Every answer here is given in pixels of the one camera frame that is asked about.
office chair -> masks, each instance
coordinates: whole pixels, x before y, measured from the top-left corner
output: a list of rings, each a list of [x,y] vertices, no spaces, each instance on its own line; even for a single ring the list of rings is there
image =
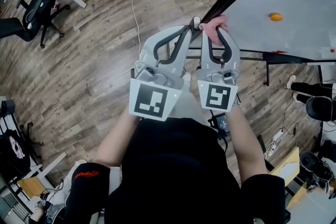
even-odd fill
[[[41,49],[45,47],[43,41],[48,27],[58,32],[59,37],[62,38],[64,34],[51,21],[63,10],[69,10],[70,6],[65,5],[51,15],[51,9],[54,4],[55,0],[31,0],[29,5],[24,0],[19,0],[16,8],[22,5],[26,9],[22,24],[18,18],[0,19],[0,38],[16,35],[28,42],[35,38],[41,26],[43,26],[40,42]]]

wooden floor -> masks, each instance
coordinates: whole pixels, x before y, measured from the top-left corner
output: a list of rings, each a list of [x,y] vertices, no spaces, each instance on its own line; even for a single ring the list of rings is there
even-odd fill
[[[14,99],[20,124],[34,123],[35,140],[47,165],[61,152],[66,160],[53,173],[57,182],[78,159],[91,160],[95,151],[116,123],[128,102],[130,69],[138,57],[137,27],[131,0],[84,0],[82,9],[70,0],[72,10],[55,20],[65,37],[49,31],[46,48],[39,48],[38,35],[26,43],[13,36],[0,40],[0,95]],[[216,0],[134,0],[142,43],[160,29],[188,24],[194,15],[204,16]],[[24,10],[15,8],[17,0],[1,5],[1,18],[22,19]],[[192,91],[197,95],[195,69],[198,60],[186,64],[193,71]],[[318,81],[316,67],[304,65],[271,66],[271,85],[266,87],[265,64],[243,61],[239,79],[242,108],[257,135],[267,145],[282,126],[283,113],[292,92],[283,89],[291,74],[298,81]],[[292,103],[285,127],[305,116],[304,106]],[[309,149],[319,124],[299,122],[296,137],[287,135],[270,161],[276,165],[295,145]],[[229,143],[227,154],[231,171],[238,178],[236,158]]]

white sneaker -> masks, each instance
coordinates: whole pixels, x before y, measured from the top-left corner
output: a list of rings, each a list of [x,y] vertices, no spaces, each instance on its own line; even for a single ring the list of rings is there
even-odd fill
[[[298,101],[298,93],[297,92],[293,93],[293,99],[294,99],[295,102],[300,103],[300,101]]]
[[[295,75],[291,75],[287,84],[286,84],[286,88],[290,89],[290,87],[292,86],[292,83],[295,82],[296,80],[296,76]]]
[[[182,79],[184,80],[183,90],[190,91],[191,73],[185,72]]]

small orange object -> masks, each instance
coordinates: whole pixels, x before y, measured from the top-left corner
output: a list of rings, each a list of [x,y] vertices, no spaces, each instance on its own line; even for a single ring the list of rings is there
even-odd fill
[[[280,14],[280,13],[271,13],[269,15],[269,18],[272,20],[272,21],[275,21],[275,22],[278,22],[280,20],[283,19],[283,16]]]

wire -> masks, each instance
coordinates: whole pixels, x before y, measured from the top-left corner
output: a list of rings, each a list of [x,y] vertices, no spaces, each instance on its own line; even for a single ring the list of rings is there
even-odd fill
[[[294,129],[298,130],[298,128],[299,128],[298,122],[301,121],[301,120],[303,120],[303,119],[306,119],[306,121],[308,122],[308,125],[312,125],[312,124],[314,123],[314,121],[315,121],[315,120],[314,120],[312,123],[309,123],[309,120],[308,120],[306,117],[302,117],[302,118],[298,119],[297,121],[295,121],[295,123],[293,123],[288,129],[285,128],[285,127],[281,127],[281,128],[279,128],[279,129],[275,132],[275,133],[277,133],[278,131],[283,130],[283,129],[286,130],[286,133],[282,136],[282,138],[281,138],[281,140],[280,140],[280,143],[277,145],[277,147],[275,148],[275,150],[273,151],[272,154],[274,154],[274,152],[280,147],[280,144],[282,143],[282,140],[286,137],[287,134],[289,134],[289,135],[294,135],[294,134],[295,134],[294,131],[293,131],[292,133],[290,133],[289,130],[293,127],[293,125],[294,125]],[[295,138],[295,140],[296,140],[296,141],[303,147],[303,149],[305,149],[305,147],[300,143],[300,141],[298,141],[298,140],[296,139],[295,136],[294,136],[294,138]],[[264,158],[265,158],[265,159],[268,159],[267,153],[272,152],[272,151],[270,151],[270,149],[276,144],[275,142],[276,142],[276,141],[273,141],[273,140],[272,140],[272,142],[268,144],[268,146],[267,146],[267,148],[266,148],[266,151],[265,151],[265,153],[264,153]]]
[[[38,166],[38,165],[40,165],[40,164],[38,163],[38,164],[32,165],[29,169],[31,169],[31,168],[34,167],[34,166]]]
[[[47,219],[48,223],[51,223],[51,221],[52,221],[51,217],[49,216],[49,212],[50,212],[52,206],[54,205],[55,194],[58,193],[60,190],[62,190],[63,186],[64,186],[64,180],[61,178],[61,181],[60,181],[59,185],[55,188],[54,193],[52,194],[52,196],[49,199],[49,201],[51,201],[51,199],[52,199],[52,201],[51,201],[50,207],[48,208],[48,210],[46,212],[46,219]]]
[[[322,83],[329,82],[329,81],[332,81],[332,80],[336,81],[336,79],[323,80],[323,81],[320,82],[320,86],[321,86],[322,88],[332,89],[332,88],[330,88],[330,87],[325,87],[325,86],[322,86],[322,85],[321,85]]]
[[[218,132],[219,132],[219,135],[222,137],[222,139],[224,140],[224,143],[225,143],[225,155],[226,155],[226,151],[227,151],[227,141],[226,141],[226,139],[225,139],[225,137],[222,135],[222,133],[218,130]]]
[[[139,34],[139,24],[138,24],[138,21],[136,20],[136,15],[135,15],[135,12],[134,12],[133,0],[131,0],[131,3],[132,3],[132,10],[133,10],[133,15],[134,15],[134,20],[135,20],[135,23],[137,24],[136,26],[138,27],[139,58],[140,58],[141,41],[140,41],[140,34]]]
[[[32,11],[33,11],[33,10],[31,10],[31,11],[27,14],[26,19],[25,19],[26,23],[28,23],[28,22],[27,22],[27,17],[28,17],[28,15],[29,15]]]

